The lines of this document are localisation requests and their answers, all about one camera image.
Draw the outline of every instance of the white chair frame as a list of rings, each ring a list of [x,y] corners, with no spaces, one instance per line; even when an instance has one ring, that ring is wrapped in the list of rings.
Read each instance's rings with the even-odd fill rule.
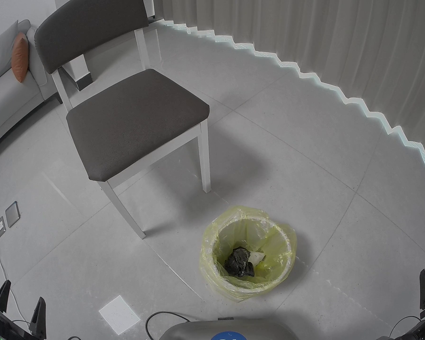
[[[137,47],[139,49],[140,58],[142,61],[143,69],[150,68],[149,65],[149,56],[146,49],[145,38],[143,35],[143,30],[138,29],[134,31],[137,41]],[[60,78],[60,73],[58,69],[52,73],[53,81],[57,87],[58,93],[63,101],[63,104],[66,110],[69,112],[72,110],[71,102],[66,93],[66,89],[63,86],[63,82]],[[119,213],[123,216],[126,222],[131,226],[131,228],[137,233],[140,238],[145,238],[145,233],[140,229],[140,226],[136,223],[135,219],[129,214],[123,203],[119,200],[118,196],[113,191],[118,185],[134,176],[136,173],[142,171],[144,168],[155,163],[159,159],[162,159],[164,156],[168,155],[170,152],[176,150],[178,147],[181,147],[185,143],[191,141],[192,139],[197,138],[198,140],[198,153],[200,156],[200,170],[202,173],[202,185],[205,193],[211,191],[211,178],[209,173],[209,144],[208,144],[208,120],[200,122],[198,125],[182,133],[178,137],[170,140],[166,144],[160,146],[153,152],[142,157],[137,162],[133,163],[131,166],[124,169],[122,172],[116,174],[114,177],[108,179],[105,182],[98,181],[97,183],[101,187],[102,191],[108,196],[112,204],[117,208]]]

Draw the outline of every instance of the tile floor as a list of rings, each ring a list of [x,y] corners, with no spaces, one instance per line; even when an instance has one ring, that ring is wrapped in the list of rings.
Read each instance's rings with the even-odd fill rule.
[[[125,38],[86,55],[95,82],[68,90],[74,105],[141,70]],[[0,216],[14,200],[22,215],[0,254],[24,316],[45,298],[49,339],[146,339],[148,315],[171,310],[193,320],[272,317],[301,340],[371,340],[418,315],[419,152],[272,58],[163,22],[145,38],[152,66],[211,107],[212,191],[201,190],[195,140],[130,178],[116,191],[141,218],[140,240],[87,178],[64,107],[48,101],[0,142]],[[241,303],[212,292],[198,271],[204,229],[235,204],[289,223],[299,241],[288,279]],[[118,295],[142,319],[120,336],[99,314]],[[18,319],[12,300],[8,308]],[[154,318],[154,337],[175,323]]]

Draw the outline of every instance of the gray upholstered chair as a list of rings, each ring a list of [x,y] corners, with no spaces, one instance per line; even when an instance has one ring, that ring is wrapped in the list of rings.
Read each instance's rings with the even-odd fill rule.
[[[50,15],[35,34],[44,68],[53,76],[68,111],[66,119],[88,177],[99,183],[133,230],[145,234],[113,188],[198,138],[203,190],[209,176],[209,106],[164,75],[149,69],[142,28],[143,0],[71,0]],[[72,107],[58,69],[102,43],[134,31],[143,71]]]

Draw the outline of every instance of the blue circular sticker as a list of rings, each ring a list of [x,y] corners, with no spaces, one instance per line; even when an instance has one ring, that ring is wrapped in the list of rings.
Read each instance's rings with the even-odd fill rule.
[[[211,340],[247,340],[244,336],[238,332],[227,331],[221,332],[220,334],[215,335]]]

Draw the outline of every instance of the beige curtain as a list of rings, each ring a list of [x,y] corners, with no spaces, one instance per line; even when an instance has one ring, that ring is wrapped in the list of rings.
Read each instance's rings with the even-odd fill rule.
[[[425,0],[154,0],[154,8],[296,62],[425,147]]]

